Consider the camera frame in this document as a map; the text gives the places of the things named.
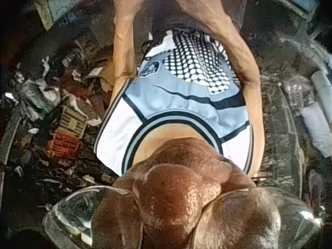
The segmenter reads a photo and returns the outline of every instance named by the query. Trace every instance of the team logo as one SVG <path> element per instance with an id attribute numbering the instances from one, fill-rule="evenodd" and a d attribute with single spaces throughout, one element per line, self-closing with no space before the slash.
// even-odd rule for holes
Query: team logo
<path id="1" fill-rule="evenodd" d="M 140 77 L 145 78 L 151 74 L 158 73 L 159 67 L 160 67 L 159 61 L 153 62 L 147 69 L 141 72 Z"/>

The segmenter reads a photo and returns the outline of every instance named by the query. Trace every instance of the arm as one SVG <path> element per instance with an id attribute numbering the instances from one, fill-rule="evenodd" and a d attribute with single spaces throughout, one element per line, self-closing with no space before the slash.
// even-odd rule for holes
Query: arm
<path id="1" fill-rule="evenodd" d="M 216 38 L 223 43 L 232 66 L 243 83 L 243 95 L 249 120 L 253 126 L 254 152 L 249 176 L 254 176 L 260 168 L 265 146 L 259 69 L 249 47 L 231 19 L 225 14 L 219 23 L 220 25 L 211 25 L 210 28 Z"/>
<path id="2" fill-rule="evenodd" d="M 249 176 L 253 176 L 260 168 L 265 145 L 260 75 L 255 58 L 230 17 L 224 12 L 220 0 L 177 2 L 184 12 L 205 24 L 216 39 L 223 43 L 232 66 L 243 83 L 243 95 L 254 130 L 254 153 L 249 172 Z"/>
<path id="3" fill-rule="evenodd" d="M 143 0 L 114 0 L 114 88 L 110 102 L 126 81 L 136 75 L 134 19 Z"/>

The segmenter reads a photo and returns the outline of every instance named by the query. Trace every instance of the white pipe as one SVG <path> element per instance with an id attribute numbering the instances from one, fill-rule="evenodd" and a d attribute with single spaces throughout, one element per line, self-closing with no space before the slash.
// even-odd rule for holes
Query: white pipe
<path id="1" fill-rule="evenodd" d="M 322 101 L 324 113 L 329 124 L 332 124 L 332 88 L 323 71 L 317 71 L 311 76 L 311 80 Z"/>

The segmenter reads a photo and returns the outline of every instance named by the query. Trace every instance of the cardboard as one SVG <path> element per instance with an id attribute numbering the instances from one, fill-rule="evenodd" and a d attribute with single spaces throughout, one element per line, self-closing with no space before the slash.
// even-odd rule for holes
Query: cardboard
<path id="1" fill-rule="evenodd" d="M 114 68 L 113 62 L 110 61 L 104 66 L 98 66 L 94 68 L 87 78 L 99 78 L 102 85 L 102 89 L 105 92 L 110 92 L 114 86 Z"/>

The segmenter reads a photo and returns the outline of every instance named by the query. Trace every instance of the polka dot pattern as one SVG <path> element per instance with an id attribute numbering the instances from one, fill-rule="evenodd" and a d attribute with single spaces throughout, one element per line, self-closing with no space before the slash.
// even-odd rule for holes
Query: polka dot pattern
<path id="1" fill-rule="evenodd" d="M 221 56 L 230 67 L 223 46 L 206 34 L 195 30 L 173 30 L 176 49 L 163 60 L 163 65 L 179 79 L 207 86 L 210 94 L 219 94 L 230 86 Z"/>

